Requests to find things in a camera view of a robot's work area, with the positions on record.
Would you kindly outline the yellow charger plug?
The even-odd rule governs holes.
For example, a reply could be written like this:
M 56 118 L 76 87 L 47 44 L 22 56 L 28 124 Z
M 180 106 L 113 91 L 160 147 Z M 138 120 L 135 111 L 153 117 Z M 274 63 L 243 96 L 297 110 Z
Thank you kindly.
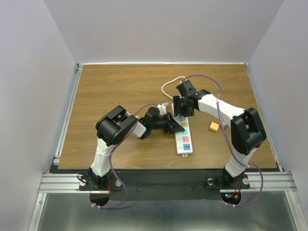
M 217 132 L 219 130 L 219 127 L 220 127 L 219 124 L 212 122 L 209 126 L 209 130 L 213 132 Z

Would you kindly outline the brown pink charger plug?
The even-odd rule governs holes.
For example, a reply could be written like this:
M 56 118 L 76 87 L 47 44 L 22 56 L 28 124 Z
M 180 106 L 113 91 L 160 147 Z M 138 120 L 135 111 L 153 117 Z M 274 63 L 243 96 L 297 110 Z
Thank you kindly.
M 229 126 L 226 123 L 224 123 L 224 122 L 220 122 L 219 124 L 220 124 L 221 128 L 224 128 L 224 129 L 228 129 L 229 128 Z

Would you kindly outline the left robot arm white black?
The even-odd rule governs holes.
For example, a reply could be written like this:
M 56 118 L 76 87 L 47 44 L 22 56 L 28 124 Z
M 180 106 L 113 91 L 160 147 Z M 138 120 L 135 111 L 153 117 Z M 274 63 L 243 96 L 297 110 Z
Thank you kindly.
M 97 131 L 97 148 L 87 175 L 91 186 L 97 190 L 101 190 L 107 185 L 107 174 L 111 168 L 110 157 L 115 148 L 128 135 L 134 134 L 144 140 L 152 133 L 153 129 L 161 129 L 166 134 L 184 131 L 184 128 L 176 122 L 163 105 L 150 107 L 139 119 L 119 105 L 100 118 L 95 129 Z

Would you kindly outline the white power strip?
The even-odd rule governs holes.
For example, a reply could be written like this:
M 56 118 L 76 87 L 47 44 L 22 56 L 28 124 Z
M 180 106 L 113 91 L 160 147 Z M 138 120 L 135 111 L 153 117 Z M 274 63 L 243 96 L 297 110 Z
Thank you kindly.
M 173 118 L 177 123 L 179 123 L 182 127 L 185 128 L 183 132 L 175 133 L 177 155 L 181 155 L 182 157 L 188 157 L 193 153 L 188 117 L 184 117 L 184 121 L 179 121 L 179 116 Z

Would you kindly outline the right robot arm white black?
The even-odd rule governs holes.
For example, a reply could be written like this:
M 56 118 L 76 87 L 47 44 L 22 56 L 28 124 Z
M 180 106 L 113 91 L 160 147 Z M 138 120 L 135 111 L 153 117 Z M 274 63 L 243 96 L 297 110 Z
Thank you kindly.
M 225 187 L 232 188 L 240 181 L 252 155 L 267 138 L 258 111 L 228 104 L 206 90 L 195 92 L 189 97 L 173 97 L 174 116 L 193 116 L 195 110 L 218 118 L 221 124 L 231 129 L 231 139 L 223 129 L 231 157 L 222 170 L 220 180 Z

